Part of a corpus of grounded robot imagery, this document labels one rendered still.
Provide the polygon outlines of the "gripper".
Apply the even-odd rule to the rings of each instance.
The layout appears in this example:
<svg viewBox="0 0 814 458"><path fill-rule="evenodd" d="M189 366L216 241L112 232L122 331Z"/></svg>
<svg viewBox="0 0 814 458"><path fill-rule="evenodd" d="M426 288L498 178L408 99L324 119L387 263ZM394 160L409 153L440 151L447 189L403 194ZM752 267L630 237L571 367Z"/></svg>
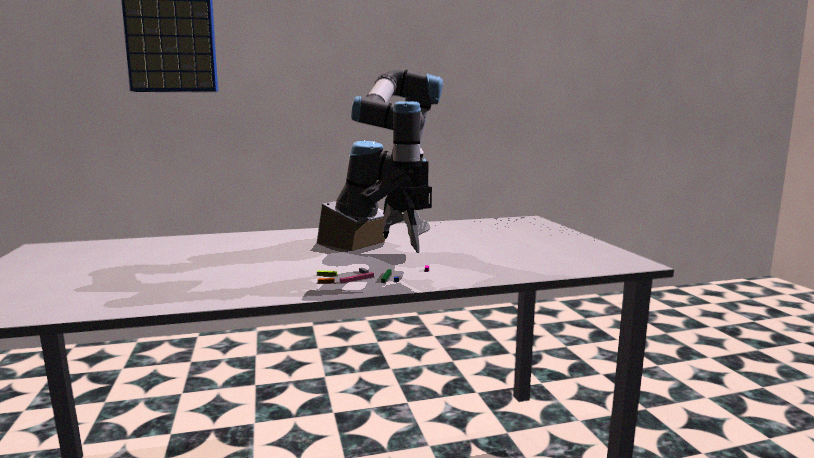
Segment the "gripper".
<svg viewBox="0 0 814 458"><path fill-rule="evenodd" d="M404 221L408 228L410 244L417 253L420 252L419 235L430 230L430 224L421 220L418 212L415 211L432 208L432 187L428 186L428 165L429 161L422 160L415 162L392 160L392 166L407 172L410 180L388 194L384 204L384 238L387 239L391 225Z"/></svg>

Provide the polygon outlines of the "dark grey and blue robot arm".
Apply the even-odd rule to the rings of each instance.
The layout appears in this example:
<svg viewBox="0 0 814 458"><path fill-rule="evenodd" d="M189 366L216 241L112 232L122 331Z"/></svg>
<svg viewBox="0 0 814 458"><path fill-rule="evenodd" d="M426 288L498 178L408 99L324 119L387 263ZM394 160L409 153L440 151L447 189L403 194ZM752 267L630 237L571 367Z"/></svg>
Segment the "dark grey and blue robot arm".
<svg viewBox="0 0 814 458"><path fill-rule="evenodd" d="M410 180L407 172L391 166L391 160L426 161L422 159L421 143L431 104L439 103L441 85L440 77L396 69L380 75L366 98L355 97L352 120L393 130L393 150L385 151L382 144L371 141L352 145L346 183L336 201L340 212L355 217L375 216L378 201ZM393 95L414 104L387 103Z"/></svg>

